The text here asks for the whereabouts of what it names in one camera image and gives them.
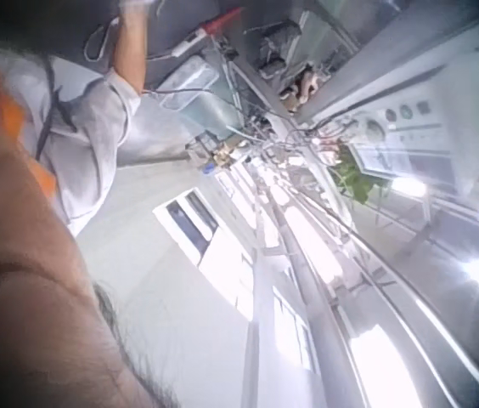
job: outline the white wall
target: white wall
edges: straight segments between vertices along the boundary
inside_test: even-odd
[[[326,406],[319,374],[291,364],[277,350],[274,286],[308,323],[299,292],[282,273],[286,258],[258,258],[250,325],[153,214],[155,207],[194,187],[256,259],[255,231],[218,182],[187,162],[119,170],[101,211],[78,237],[90,273],[115,300],[134,361],[146,360],[184,408],[252,408],[245,396],[253,379],[258,407]],[[250,357],[254,365],[245,364]]]
[[[187,162],[122,169],[78,240],[90,273],[116,301],[134,361],[147,360],[183,407],[235,407],[241,400],[248,322],[152,213],[204,182]],[[221,210],[213,201],[211,207]],[[240,219],[232,207],[227,210],[219,217]]]

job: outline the cable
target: cable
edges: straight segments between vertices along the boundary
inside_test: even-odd
[[[227,105],[230,105],[232,106],[234,109],[236,109],[245,119],[247,119],[248,122],[251,122],[251,118],[240,108],[238,108],[234,103],[232,102],[229,102],[227,101],[225,98],[223,98],[222,96],[218,95],[217,93],[211,91],[210,89],[203,89],[203,88],[184,88],[184,89],[173,89],[173,90],[167,90],[167,91],[164,91],[164,90],[155,90],[155,89],[145,89],[143,91],[143,94],[164,94],[164,95],[168,95],[168,94],[180,94],[180,93],[184,93],[184,92],[199,92],[199,93],[206,93],[206,94],[211,94],[213,96],[215,96],[216,98],[220,99],[222,102],[224,102],[225,104]],[[258,127],[256,126],[255,124],[253,124],[256,128],[256,130],[261,134],[261,136],[265,137],[266,135],[264,134],[264,132]],[[286,142],[278,142],[278,141],[272,141],[272,143],[274,145],[289,145],[291,146],[292,148],[296,148],[297,145],[295,144],[287,144]]]
[[[229,102],[227,101],[225,98],[221,97],[220,95],[216,94],[215,92],[211,91],[210,89],[203,89],[203,88],[184,88],[184,89],[173,89],[173,90],[168,90],[168,91],[162,91],[162,90],[154,90],[154,89],[145,89],[143,91],[143,94],[164,94],[164,95],[167,95],[167,94],[179,94],[179,93],[184,93],[184,92],[199,92],[199,93],[206,93],[206,94],[211,94],[213,96],[215,96],[216,98],[220,99],[222,102],[224,102],[225,104],[227,105],[230,105],[232,106],[234,109],[236,109],[241,115],[243,115],[248,122],[251,121],[251,118],[240,108],[238,108],[235,104],[233,104],[232,102]],[[255,107],[263,110],[263,111],[266,111],[267,113],[270,113],[272,115],[276,115],[278,117],[282,117],[284,118],[286,121],[290,122],[290,124],[292,125],[292,127],[294,127],[295,129],[293,129],[292,131],[290,131],[290,133],[293,133],[293,132],[304,132],[304,131],[307,131],[307,129],[299,129],[297,128],[295,125],[294,125],[294,122],[292,122],[292,120],[290,118],[287,118],[285,116],[282,116],[278,113],[275,113],[275,112],[272,112],[271,110],[269,109],[264,109],[262,108],[260,105],[257,105],[257,104],[254,104],[250,101],[247,101],[246,99],[244,99],[245,102],[247,102],[248,104],[250,105],[254,105]],[[259,132],[261,132],[261,136],[264,136],[264,133],[262,133],[262,131],[260,129],[257,129]],[[287,145],[286,142],[273,142],[274,145]],[[302,147],[301,145],[295,145],[295,144],[291,144],[291,146],[294,146],[293,148],[297,148],[297,147]],[[336,172],[332,167],[328,166],[326,163],[324,163],[320,157],[318,157],[317,154],[314,154],[315,158],[319,161],[320,164],[322,164],[326,169],[328,169],[331,173],[333,173],[342,183],[343,183],[343,186],[347,189],[347,191],[349,192],[349,194],[351,194],[351,196],[354,196],[353,194],[353,191],[351,189],[351,187],[346,183],[346,180],[341,176],[341,174],[339,174],[338,172]],[[355,209],[354,209],[354,200],[351,200],[351,216],[354,214],[355,212]],[[348,234],[350,234],[352,231],[352,219],[351,219],[351,225],[349,227],[349,232]]]

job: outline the white machine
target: white machine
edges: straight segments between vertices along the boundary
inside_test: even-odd
[[[479,53],[347,112],[363,173],[416,177],[467,196],[479,179]]]

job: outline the wire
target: wire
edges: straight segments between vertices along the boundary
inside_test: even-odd
[[[180,94],[180,93],[184,93],[184,92],[199,92],[199,93],[206,93],[206,94],[211,94],[213,96],[215,96],[216,98],[220,99],[222,102],[224,102],[225,104],[227,105],[230,105],[232,106],[234,109],[236,109],[241,115],[243,115],[248,122],[251,121],[251,118],[240,108],[238,108],[235,104],[233,104],[232,102],[229,102],[227,101],[225,98],[221,97],[220,95],[218,95],[217,93],[211,91],[210,89],[203,89],[203,88],[184,88],[184,89],[173,89],[173,90],[168,90],[168,91],[162,91],[162,90],[154,90],[154,89],[145,89],[143,91],[143,94],[164,94],[164,95],[168,95],[168,94]],[[257,105],[257,104],[254,104],[246,99],[243,99],[245,102],[247,102],[248,104],[250,105],[254,105],[255,107],[263,110],[263,111],[266,111],[267,113],[270,113],[272,115],[276,115],[278,117],[282,117],[284,118],[285,120],[287,120],[288,122],[290,122],[290,124],[292,125],[292,127],[294,127],[295,129],[291,130],[289,133],[294,133],[294,132],[306,132],[308,129],[299,129],[297,128],[295,125],[294,125],[294,122],[292,122],[292,120],[290,118],[287,118],[285,116],[282,116],[278,113],[275,113],[269,109],[264,109],[262,108],[260,105]],[[261,133],[261,136],[264,137],[264,133],[262,132],[262,130],[260,128],[257,128],[257,130]],[[276,142],[276,141],[273,141],[273,144],[274,145],[288,145],[286,142]],[[298,144],[290,144],[290,146],[293,146],[293,148],[297,148],[297,147],[302,147],[302,145],[298,145]],[[328,164],[326,164],[325,162],[323,162],[320,157],[317,155],[317,154],[314,154],[316,160],[319,161],[320,164],[322,164],[326,169],[328,169],[331,173],[333,173],[340,181],[341,183],[343,184],[343,186],[347,189],[347,191],[349,192],[349,194],[351,194],[351,197],[354,196],[353,194],[353,191],[351,189],[351,187],[347,184],[346,180],[343,178],[343,176],[341,176],[341,174],[339,174],[336,170],[334,170],[332,167],[330,167]],[[354,209],[354,200],[351,199],[351,215],[353,215],[355,212],[355,209]],[[349,232],[348,234],[350,235],[351,234],[351,231],[352,231],[352,224],[353,224],[353,221],[351,219],[351,225],[349,226]]]
[[[264,30],[266,28],[272,28],[272,27],[275,27],[275,26],[278,26],[280,24],[283,24],[282,21],[280,22],[277,22],[277,23],[272,23],[272,24],[266,24],[266,25],[260,25],[258,27],[252,27],[252,28],[248,28],[247,30],[244,30],[243,31],[243,35],[249,33],[249,32],[252,32],[252,31],[258,31],[258,30]]]
[[[184,88],[184,89],[173,89],[173,90],[167,90],[167,91],[164,91],[164,90],[155,90],[155,89],[145,89],[143,91],[143,94],[164,94],[164,95],[168,95],[168,94],[180,94],[180,93],[184,93],[184,92],[199,92],[199,93],[206,93],[206,94],[211,94],[213,96],[215,96],[216,98],[220,99],[222,102],[224,102],[225,104],[227,105],[230,105],[232,106],[234,109],[236,109],[245,119],[247,119],[248,122],[251,122],[251,118],[244,112],[244,110],[238,108],[234,103],[232,102],[229,102],[227,101],[225,98],[223,98],[222,96],[218,95],[217,93],[215,93],[214,91],[211,91],[210,89],[203,89],[203,88]],[[255,124],[253,124],[255,126],[255,129],[261,134],[261,136],[263,138],[266,137],[266,135],[264,134],[264,132],[258,127],[256,126]],[[274,145],[285,145],[285,146],[290,146],[292,148],[296,148],[297,145],[296,144],[288,144],[286,142],[279,142],[279,141],[271,141]]]

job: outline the skin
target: skin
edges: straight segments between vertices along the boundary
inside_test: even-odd
[[[114,67],[139,93],[146,33],[144,9],[124,10]],[[99,381],[110,391],[98,406],[157,406],[123,362],[75,240],[0,121],[0,382],[24,372],[53,383]],[[8,406],[39,398],[29,383],[17,391],[22,397],[3,395]]]

